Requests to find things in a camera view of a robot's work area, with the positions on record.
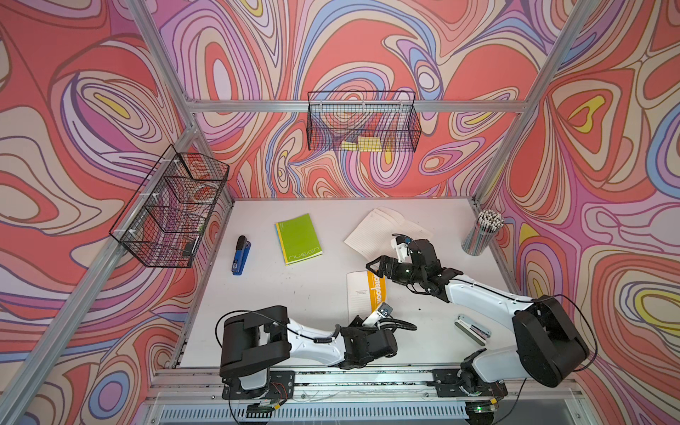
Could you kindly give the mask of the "white yellow notebook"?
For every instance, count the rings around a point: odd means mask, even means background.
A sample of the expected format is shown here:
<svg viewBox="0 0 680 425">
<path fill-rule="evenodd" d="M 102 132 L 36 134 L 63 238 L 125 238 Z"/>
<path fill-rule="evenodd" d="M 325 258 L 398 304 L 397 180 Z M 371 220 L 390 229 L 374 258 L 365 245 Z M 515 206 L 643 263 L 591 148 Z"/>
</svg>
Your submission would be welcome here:
<svg viewBox="0 0 680 425">
<path fill-rule="evenodd" d="M 352 321 L 367 318 L 387 300 L 387 283 L 370 271 L 351 272 L 346 276 L 347 311 Z"/>
</svg>

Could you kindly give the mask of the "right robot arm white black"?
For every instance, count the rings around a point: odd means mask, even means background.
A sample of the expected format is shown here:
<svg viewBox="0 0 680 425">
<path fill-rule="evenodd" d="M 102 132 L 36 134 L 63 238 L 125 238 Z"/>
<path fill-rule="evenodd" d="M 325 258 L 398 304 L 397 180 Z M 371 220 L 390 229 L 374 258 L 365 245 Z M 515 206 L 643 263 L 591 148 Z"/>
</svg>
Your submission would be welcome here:
<svg viewBox="0 0 680 425">
<path fill-rule="evenodd" d="M 459 372 L 462 391 L 473 394 L 485 384 L 529 378 L 555 388 L 588 359 L 591 351 L 586 341 L 555 297 L 520 296 L 480 283 L 443 266 L 427 239 L 396 234 L 391 246 L 395 256 L 375 258 L 367 263 L 368 271 L 416 295 L 480 313 L 515 337 L 513 345 L 482 348 L 464 359 Z"/>
</svg>

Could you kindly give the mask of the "white lined notebook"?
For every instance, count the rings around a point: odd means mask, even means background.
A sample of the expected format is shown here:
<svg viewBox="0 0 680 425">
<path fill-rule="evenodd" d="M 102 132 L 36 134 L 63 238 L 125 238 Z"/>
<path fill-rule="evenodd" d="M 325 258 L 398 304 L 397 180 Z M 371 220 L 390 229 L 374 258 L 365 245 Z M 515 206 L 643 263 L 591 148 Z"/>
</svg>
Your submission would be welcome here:
<svg viewBox="0 0 680 425">
<path fill-rule="evenodd" d="M 399 212 L 378 207 L 373 209 L 345 239 L 345 244 L 366 260 L 381 255 L 391 256 L 394 249 L 393 234 L 402 234 L 413 239 L 430 239 L 433 234 L 419 224 L 409 221 Z"/>
</svg>

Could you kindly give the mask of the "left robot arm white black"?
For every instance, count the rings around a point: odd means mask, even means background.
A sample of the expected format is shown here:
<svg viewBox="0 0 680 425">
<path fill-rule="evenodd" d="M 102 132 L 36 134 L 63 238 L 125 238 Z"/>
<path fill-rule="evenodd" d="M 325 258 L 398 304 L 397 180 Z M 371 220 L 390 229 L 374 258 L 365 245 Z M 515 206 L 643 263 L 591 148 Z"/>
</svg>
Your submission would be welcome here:
<svg viewBox="0 0 680 425">
<path fill-rule="evenodd" d="M 271 383 L 269 370 L 287 359 L 353 370 L 398 353 L 392 325 L 362 323 L 321 330 L 300 324 L 285 306 L 235 310 L 216 322 L 221 347 L 221 382 L 236 391 L 259 391 Z"/>
</svg>

